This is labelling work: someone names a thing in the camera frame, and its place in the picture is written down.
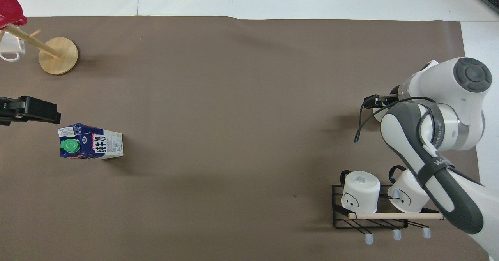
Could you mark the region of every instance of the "white mug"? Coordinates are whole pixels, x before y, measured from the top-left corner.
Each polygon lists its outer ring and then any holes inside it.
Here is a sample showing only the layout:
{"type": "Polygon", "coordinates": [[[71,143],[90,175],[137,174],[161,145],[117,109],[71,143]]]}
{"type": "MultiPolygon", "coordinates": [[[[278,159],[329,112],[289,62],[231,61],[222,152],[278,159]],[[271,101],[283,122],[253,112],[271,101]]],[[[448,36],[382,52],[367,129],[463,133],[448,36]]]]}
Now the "white mug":
{"type": "Polygon", "coordinates": [[[381,183],[376,176],[365,171],[342,171],[342,206],[355,213],[375,213],[381,183]]]}
{"type": "Polygon", "coordinates": [[[388,188],[390,202],[405,213],[419,213],[421,208],[429,201],[428,194],[419,186],[410,170],[402,166],[394,166],[388,173],[392,186],[388,188]],[[399,169],[402,174],[395,180],[393,173],[399,169]]]}
{"type": "Polygon", "coordinates": [[[0,41],[0,57],[7,62],[17,62],[21,58],[21,54],[25,54],[25,42],[16,36],[5,32],[0,41]],[[5,54],[16,54],[15,58],[4,57],[5,54]]]}

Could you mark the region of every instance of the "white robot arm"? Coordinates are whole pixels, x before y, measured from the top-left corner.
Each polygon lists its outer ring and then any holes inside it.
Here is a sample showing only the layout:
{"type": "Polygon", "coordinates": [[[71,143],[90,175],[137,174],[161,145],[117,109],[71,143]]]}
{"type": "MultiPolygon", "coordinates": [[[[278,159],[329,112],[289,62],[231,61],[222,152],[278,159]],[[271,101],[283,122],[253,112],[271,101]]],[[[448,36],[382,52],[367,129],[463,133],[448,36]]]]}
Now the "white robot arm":
{"type": "Polygon", "coordinates": [[[439,153],[477,144],[491,83],[490,71],[476,59],[432,61],[392,93],[395,100],[426,97],[435,103],[414,99],[393,105],[381,120],[381,134],[445,218],[499,260],[499,192],[460,174],[439,153]]]}

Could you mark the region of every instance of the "blue carton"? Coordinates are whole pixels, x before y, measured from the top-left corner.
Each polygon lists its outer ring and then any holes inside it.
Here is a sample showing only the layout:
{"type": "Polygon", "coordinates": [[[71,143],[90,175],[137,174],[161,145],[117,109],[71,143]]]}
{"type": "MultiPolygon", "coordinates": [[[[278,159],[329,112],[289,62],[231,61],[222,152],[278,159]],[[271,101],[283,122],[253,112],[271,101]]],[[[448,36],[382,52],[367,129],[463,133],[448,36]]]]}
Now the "blue carton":
{"type": "Polygon", "coordinates": [[[96,127],[74,124],[57,130],[60,156],[68,159],[123,156],[123,135],[96,127]]]}

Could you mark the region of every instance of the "white mug handle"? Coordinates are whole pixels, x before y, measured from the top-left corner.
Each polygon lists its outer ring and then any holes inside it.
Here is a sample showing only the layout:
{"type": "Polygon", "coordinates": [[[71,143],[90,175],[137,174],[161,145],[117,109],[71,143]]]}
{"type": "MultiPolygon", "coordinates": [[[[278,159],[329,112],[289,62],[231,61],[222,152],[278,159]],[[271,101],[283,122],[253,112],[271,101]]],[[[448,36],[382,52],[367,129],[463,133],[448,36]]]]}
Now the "white mug handle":
{"type": "Polygon", "coordinates": [[[19,53],[16,52],[16,58],[5,58],[0,52],[0,57],[6,60],[7,62],[17,62],[21,58],[21,55],[19,55],[19,53]]]}

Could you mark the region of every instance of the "green cap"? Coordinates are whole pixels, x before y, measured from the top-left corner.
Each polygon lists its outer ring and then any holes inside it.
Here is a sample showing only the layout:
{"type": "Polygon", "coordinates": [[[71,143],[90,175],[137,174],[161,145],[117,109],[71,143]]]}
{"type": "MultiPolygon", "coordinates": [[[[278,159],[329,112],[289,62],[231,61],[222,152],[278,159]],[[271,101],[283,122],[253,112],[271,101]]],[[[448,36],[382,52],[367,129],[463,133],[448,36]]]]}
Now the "green cap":
{"type": "Polygon", "coordinates": [[[66,139],[61,141],[61,148],[69,153],[74,153],[80,149],[80,142],[76,139],[66,139]]]}

